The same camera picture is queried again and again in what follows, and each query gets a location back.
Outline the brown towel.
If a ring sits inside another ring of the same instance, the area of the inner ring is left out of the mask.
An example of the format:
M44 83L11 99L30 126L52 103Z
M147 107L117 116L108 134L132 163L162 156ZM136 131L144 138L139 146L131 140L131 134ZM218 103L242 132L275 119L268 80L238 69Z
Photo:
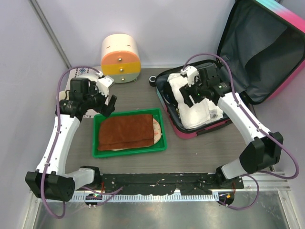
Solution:
M98 150L148 147L154 144L153 116L115 116L100 125Z

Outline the pink and teal children's suitcase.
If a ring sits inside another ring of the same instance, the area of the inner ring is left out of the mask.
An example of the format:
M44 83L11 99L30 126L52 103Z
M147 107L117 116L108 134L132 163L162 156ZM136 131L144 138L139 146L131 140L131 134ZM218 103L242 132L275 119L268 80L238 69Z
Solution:
M224 117L218 121L185 129L167 82L170 74L180 74L182 68L193 66L204 84L215 84L216 79L230 83L246 105L254 105L276 96L304 65L304 19L273 0L238 0L229 14L215 56L198 62L190 59L151 78L150 84L156 87L175 133L190 139L232 121L223 111ZM171 97L171 104L166 103L163 93Z

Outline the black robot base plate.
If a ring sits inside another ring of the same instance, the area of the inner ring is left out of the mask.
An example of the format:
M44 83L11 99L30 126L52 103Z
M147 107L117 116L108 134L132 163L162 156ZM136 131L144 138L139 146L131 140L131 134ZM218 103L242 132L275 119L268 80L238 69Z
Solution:
M210 173L133 173L102 174L99 183L87 185L97 190L103 188L111 193L119 188L121 195L172 195L175 190L185 195L211 194L213 189L243 189L241 178L222 181L216 174Z

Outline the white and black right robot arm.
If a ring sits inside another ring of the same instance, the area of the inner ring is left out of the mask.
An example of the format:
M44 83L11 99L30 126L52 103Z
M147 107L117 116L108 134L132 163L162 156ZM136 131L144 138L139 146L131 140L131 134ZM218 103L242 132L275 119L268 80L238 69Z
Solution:
M181 69L181 76L187 79L187 84L179 89L184 103L192 107L204 98L209 99L224 111L246 143L246 148L236 160L217 168L215 182L218 187L227 188L234 178L253 174L279 162L282 150L274 141L283 143L283 136L279 132L272 133L261 124L239 94L233 92L230 83L216 79L215 84L204 84L193 66Z

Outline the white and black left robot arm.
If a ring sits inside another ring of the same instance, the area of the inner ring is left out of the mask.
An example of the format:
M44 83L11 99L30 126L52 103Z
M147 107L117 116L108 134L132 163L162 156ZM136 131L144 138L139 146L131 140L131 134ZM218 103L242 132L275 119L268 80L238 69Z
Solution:
M68 202L74 191L83 186L97 190L102 183L99 170L83 166L67 174L67 155L83 116L94 110L109 117L115 110L115 95L109 96L114 80L109 76L86 75L70 80L70 88L60 93L53 132L44 156L34 172L27 172L25 181L38 198Z

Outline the floral mesh pouch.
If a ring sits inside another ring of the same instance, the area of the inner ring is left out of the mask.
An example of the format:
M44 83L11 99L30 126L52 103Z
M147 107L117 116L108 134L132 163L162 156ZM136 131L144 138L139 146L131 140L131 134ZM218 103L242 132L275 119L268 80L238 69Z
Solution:
M150 147L161 139L161 127L150 114L119 117L115 128L110 150Z

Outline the white towel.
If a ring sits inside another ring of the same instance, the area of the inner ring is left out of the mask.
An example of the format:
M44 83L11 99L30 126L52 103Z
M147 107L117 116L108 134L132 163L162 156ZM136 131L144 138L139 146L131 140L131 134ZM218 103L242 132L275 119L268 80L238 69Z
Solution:
M180 120L185 129L198 128L224 117L223 111L208 99L194 103L192 107L186 105L179 89L185 86L188 81L187 78L182 77L179 73L170 74L167 82L171 87L173 97L177 101Z

